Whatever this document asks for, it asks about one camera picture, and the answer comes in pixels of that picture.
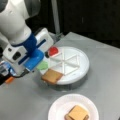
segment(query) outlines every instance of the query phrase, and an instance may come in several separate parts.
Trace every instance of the green object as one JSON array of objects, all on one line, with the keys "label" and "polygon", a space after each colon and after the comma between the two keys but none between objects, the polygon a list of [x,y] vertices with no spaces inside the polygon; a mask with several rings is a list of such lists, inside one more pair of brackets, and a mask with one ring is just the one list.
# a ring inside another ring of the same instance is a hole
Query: green object
[{"label": "green object", "polygon": [[37,66],[38,70],[46,70],[48,69],[48,63],[45,61],[42,61],[38,66]]}]

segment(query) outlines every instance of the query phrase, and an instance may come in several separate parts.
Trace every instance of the plate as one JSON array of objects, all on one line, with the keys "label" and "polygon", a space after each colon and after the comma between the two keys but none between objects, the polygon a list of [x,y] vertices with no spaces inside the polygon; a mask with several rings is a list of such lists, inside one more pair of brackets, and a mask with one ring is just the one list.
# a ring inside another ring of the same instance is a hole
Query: plate
[{"label": "plate", "polygon": [[68,94],[57,99],[48,113],[48,120],[65,120],[64,116],[75,106],[79,105],[88,111],[89,120],[99,120],[99,114],[94,103],[79,94]]},{"label": "plate", "polygon": [[82,79],[89,70],[89,59],[87,55],[73,47],[58,47],[59,53],[49,59],[49,68],[61,72],[64,76],[57,82],[57,85],[68,85]]}]

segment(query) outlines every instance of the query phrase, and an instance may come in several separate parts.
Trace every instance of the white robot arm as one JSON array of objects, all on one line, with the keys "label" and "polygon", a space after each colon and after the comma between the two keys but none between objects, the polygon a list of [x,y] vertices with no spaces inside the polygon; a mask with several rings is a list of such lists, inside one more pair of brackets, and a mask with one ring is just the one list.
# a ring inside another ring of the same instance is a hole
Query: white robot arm
[{"label": "white robot arm", "polygon": [[25,19],[36,15],[39,9],[39,0],[0,0],[3,59],[10,63],[18,76],[32,71],[43,60],[44,52],[54,44],[47,29],[35,37],[25,23]]}]

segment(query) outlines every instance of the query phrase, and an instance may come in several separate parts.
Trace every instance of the bread slice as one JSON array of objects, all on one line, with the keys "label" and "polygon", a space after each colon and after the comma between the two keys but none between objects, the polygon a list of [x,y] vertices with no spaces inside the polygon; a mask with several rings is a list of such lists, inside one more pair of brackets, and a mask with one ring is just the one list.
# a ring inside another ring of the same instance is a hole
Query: bread slice
[{"label": "bread slice", "polygon": [[68,114],[65,115],[65,120],[73,120]]},{"label": "bread slice", "polygon": [[59,73],[52,69],[48,69],[48,71],[44,75],[42,75],[42,80],[50,84],[56,84],[57,81],[60,80],[62,76],[63,76],[62,73]]},{"label": "bread slice", "polygon": [[70,112],[69,117],[73,120],[88,120],[88,112],[82,107],[76,105]]}]

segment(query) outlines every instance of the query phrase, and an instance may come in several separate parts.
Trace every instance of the table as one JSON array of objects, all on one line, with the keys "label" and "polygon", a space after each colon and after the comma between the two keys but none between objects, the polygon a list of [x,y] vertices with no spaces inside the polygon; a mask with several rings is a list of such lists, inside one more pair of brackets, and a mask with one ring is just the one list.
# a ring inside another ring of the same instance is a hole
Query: table
[{"label": "table", "polygon": [[56,46],[76,47],[90,60],[87,80],[76,90],[60,92],[40,82],[36,70],[10,85],[0,87],[0,120],[47,120],[52,103],[69,93],[91,99],[100,120],[120,117],[120,49],[70,32]]}]

